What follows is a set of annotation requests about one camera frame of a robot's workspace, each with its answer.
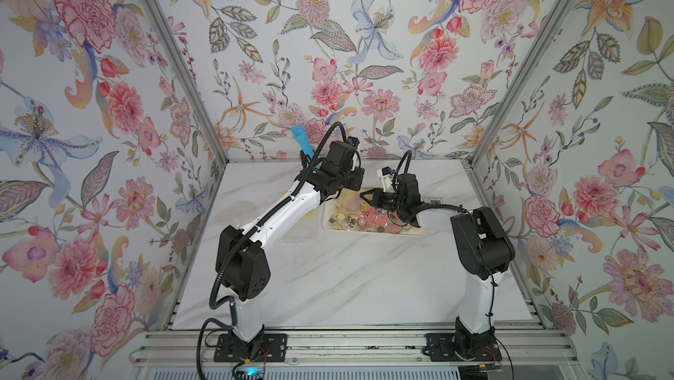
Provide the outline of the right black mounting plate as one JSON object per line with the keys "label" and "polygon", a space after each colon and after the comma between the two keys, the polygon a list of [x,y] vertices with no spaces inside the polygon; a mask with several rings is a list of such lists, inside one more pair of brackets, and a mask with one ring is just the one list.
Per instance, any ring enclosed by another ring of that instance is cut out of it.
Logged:
{"label": "right black mounting plate", "polygon": [[502,353],[490,332],[426,334],[422,353],[432,362],[501,362]]}

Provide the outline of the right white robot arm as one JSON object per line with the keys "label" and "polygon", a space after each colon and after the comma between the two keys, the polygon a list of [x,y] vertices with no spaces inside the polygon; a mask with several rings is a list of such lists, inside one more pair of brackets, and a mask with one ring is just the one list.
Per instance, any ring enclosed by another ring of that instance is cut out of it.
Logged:
{"label": "right white robot arm", "polygon": [[360,194],[364,202],[394,213],[404,225],[446,232],[455,241],[467,276],[451,343],[457,357],[477,359],[481,351],[498,343],[493,325],[496,290],[515,257],[505,229],[490,207],[469,211],[461,205],[423,201],[414,175],[385,168],[379,179],[381,188]]}

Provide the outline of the ziploc bag of cookies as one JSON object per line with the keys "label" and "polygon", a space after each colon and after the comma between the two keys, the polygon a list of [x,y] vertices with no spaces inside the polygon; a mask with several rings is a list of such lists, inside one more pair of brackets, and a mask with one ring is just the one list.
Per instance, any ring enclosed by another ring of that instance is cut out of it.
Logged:
{"label": "ziploc bag of cookies", "polygon": [[340,197],[333,202],[333,208],[336,214],[349,216],[366,211],[369,205],[361,199],[359,191],[343,190]]}
{"label": "ziploc bag of cookies", "polygon": [[285,243],[305,243],[317,241],[322,232],[321,208],[309,211],[282,237]]}

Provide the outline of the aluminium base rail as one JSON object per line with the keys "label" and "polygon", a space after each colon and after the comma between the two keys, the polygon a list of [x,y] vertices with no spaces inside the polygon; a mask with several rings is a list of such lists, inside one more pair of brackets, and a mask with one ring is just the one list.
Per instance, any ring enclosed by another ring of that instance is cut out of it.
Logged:
{"label": "aluminium base rail", "polygon": [[[446,325],[435,330],[419,327],[402,329],[272,329],[285,334],[285,363],[310,364],[426,364],[423,355],[428,334],[448,334]],[[561,332],[539,325],[501,325],[496,338],[505,346],[506,362],[516,365],[576,365],[577,355],[570,340]],[[196,361],[196,331],[164,331],[147,334],[139,349],[130,355],[134,367],[186,366]]]}

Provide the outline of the blue microphone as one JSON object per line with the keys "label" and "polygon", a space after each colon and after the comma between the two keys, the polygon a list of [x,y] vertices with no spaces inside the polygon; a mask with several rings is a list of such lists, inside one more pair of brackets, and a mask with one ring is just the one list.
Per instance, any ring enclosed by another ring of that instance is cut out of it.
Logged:
{"label": "blue microphone", "polygon": [[312,158],[316,155],[316,148],[312,146],[312,143],[308,139],[307,133],[303,125],[295,125],[291,128],[291,134],[295,141],[298,142],[300,146],[300,161],[304,168],[306,168],[311,162]]}

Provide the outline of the black mounting plate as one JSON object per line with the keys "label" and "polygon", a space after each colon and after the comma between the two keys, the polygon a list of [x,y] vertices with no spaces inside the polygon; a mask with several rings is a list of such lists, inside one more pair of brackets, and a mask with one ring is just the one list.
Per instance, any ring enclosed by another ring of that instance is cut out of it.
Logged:
{"label": "black mounting plate", "polygon": [[288,336],[261,332],[250,342],[235,334],[221,334],[214,351],[214,362],[284,362]]}
{"label": "black mounting plate", "polygon": [[422,353],[432,362],[501,362],[502,353],[490,332],[426,334]]}

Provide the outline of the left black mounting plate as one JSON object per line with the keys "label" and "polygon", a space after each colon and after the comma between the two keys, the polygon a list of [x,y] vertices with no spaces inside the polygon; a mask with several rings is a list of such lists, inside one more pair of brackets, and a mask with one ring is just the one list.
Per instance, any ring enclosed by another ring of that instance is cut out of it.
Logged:
{"label": "left black mounting plate", "polygon": [[235,334],[221,334],[214,351],[214,362],[284,362],[288,336],[261,332],[250,342]]}

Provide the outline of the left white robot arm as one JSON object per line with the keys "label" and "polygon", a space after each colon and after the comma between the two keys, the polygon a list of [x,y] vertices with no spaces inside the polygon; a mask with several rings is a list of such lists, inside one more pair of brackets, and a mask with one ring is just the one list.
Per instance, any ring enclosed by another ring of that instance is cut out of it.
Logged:
{"label": "left white robot arm", "polygon": [[358,146],[355,137],[332,142],[326,156],[314,155],[270,209],[243,227],[229,225],[220,233],[208,306],[212,311],[229,307],[230,329],[240,341],[252,342],[263,333],[258,296],[271,279],[273,246],[307,213],[344,190],[361,189],[364,168]]}

